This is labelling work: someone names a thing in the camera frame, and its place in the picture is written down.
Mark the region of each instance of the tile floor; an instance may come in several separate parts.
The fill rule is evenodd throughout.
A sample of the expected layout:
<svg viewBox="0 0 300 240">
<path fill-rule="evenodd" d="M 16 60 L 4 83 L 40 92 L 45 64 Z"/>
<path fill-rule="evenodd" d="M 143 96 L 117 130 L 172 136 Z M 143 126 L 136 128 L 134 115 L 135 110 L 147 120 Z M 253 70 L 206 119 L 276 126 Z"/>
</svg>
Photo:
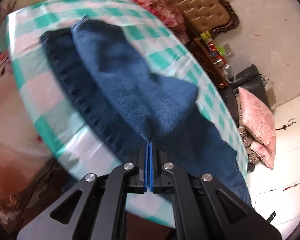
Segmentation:
<svg viewBox="0 0 300 240">
<path fill-rule="evenodd" d="M 258 163 L 248 174 L 248 188 L 255 210 L 267 219 L 273 211 L 272 220 L 286 239 L 300 222 L 300 96 L 275 109 L 276 127 L 282 127 L 290 118 L 296 124 L 277 131 L 274 169 Z"/>
</svg>

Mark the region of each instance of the beige wall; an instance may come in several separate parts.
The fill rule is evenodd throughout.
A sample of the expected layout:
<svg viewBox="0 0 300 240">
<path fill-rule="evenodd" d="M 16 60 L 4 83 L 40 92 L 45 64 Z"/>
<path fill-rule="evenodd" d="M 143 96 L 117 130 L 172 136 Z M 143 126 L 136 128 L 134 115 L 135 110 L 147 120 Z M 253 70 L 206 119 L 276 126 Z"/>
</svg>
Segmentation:
<svg viewBox="0 0 300 240">
<path fill-rule="evenodd" d="M 274 81 L 277 103 L 300 95 L 300 5 L 297 0 L 228 0 L 240 23 L 220 34 L 216 43 L 229 43 L 237 72 L 255 64 Z"/>
</svg>

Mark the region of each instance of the checkered tablecloth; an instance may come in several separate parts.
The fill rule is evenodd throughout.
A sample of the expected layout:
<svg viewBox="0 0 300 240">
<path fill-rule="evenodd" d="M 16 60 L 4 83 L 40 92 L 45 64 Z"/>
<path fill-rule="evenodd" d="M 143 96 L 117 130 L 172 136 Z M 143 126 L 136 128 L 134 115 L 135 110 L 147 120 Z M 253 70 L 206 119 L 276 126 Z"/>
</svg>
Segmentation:
<svg viewBox="0 0 300 240">
<path fill-rule="evenodd" d="M 83 16 L 121 26 L 153 73 L 196 84 L 201 114 L 237 151 L 246 178 L 247 154 L 223 100 L 198 62 L 160 20 L 126 0 L 49 0 L 8 16 L 6 31 L 4 26 L 0 29 L 0 51 L 9 48 L 17 87 L 34 126 L 70 174 L 78 179 L 89 172 L 99 176 L 120 164 L 65 98 L 39 43 L 45 31 L 69 27 Z M 152 193 L 130 195 L 127 209 L 164 225 L 174 224 L 170 203 Z"/>
</svg>

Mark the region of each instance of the blue cloth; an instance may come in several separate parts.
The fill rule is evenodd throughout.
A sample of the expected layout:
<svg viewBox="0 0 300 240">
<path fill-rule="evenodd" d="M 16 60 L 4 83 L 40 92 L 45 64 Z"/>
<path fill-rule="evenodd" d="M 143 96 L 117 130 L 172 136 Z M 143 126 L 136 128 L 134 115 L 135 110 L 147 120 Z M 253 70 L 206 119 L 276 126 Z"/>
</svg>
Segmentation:
<svg viewBox="0 0 300 240">
<path fill-rule="evenodd" d="M 74 107 L 122 162 L 155 140 L 186 172 L 211 173 L 251 206 L 236 151 L 195 105 L 197 87 L 150 73 L 120 27 L 85 19 L 45 33 L 42 45 Z"/>
</svg>

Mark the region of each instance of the pink pillow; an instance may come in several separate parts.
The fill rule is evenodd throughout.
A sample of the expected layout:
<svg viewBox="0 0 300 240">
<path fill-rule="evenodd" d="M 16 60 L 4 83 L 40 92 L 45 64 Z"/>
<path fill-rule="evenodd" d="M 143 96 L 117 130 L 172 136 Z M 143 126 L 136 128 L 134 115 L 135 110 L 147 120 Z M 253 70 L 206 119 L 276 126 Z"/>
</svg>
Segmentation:
<svg viewBox="0 0 300 240">
<path fill-rule="evenodd" d="M 273 169 L 276 134 L 274 117 L 270 109 L 255 95 L 239 87 L 242 122 L 250 134 L 257 140 L 250 149 L 255 151 L 270 169 Z"/>
</svg>

